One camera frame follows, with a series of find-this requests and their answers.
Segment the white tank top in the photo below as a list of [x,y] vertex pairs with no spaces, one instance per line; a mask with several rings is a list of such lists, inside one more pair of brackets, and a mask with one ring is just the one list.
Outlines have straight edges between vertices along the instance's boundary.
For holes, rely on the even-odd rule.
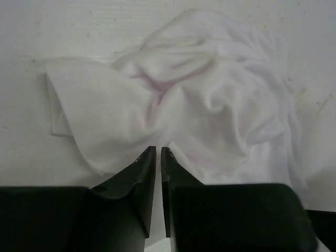
[[52,132],[101,174],[166,146],[205,184],[281,183],[307,202],[287,55],[274,32],[188,10],[111,64],[48,63]]

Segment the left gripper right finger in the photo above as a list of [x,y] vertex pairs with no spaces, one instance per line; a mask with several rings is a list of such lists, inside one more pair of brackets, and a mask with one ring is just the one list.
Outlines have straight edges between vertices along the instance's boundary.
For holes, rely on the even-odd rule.
[[278,183],[205,185],[161,150],[166,235],[173,251],[317,251],[295,192]]

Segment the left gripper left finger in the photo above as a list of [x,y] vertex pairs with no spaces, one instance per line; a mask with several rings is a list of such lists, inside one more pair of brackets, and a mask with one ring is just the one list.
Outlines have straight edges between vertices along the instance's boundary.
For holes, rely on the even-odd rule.
[[93,187],[1,188],[1,251],[144,251],[156,148]]

